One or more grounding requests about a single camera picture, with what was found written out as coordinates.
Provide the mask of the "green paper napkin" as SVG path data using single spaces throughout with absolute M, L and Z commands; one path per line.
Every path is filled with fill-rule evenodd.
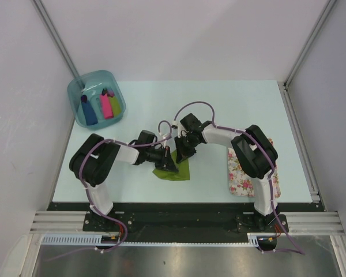
M 186 159 L 180 163 L 176 163 L 177 158 L 177 151 L 174 150 L 172 153 L 172 158 L 175 162 L 175 165 L 178 168 L 178 172 L 170 172 L 170 171 L 164 171 L 164 170 L 158 170 L 154 169 L 152 172 L 153 174 L 165 181 L 189 181 L 190 180 L 190 166 L 189 166 L 189 160 Z

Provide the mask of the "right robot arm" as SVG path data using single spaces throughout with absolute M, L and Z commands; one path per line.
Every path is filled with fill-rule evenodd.
M 178 135 L 174 138 L 177 163 L 193 156 L 199 144 L 217 144 L 234 150 L 241 169 L 255 180 L 254 209 L 258 214 L 254 224 L 260 231 L 269 231 L 276 222 L 272 213 L 277 204 L 270 181 L 278 153 L 260 127 L 251 125 L 237 130 L 211 121 L 202 123 L 192 113 L 181 119 L 178 127 Z

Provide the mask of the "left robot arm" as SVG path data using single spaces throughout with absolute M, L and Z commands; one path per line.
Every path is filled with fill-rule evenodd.
M 104 184 L 115 162 L 132 165 L 151 162 L 158 170 L 178 172 L 170 148 L 157 147 L 158 143 L 157 136 L 147 130 L 142 130 L 131 145 L 93 133 L 71 158 L 69 169 L 82 182 L 90 208 L 97 214 L 95 222 L 102 230 L 111 230 L 116 223 L 115 215 L 110 213 L 113 202 Z

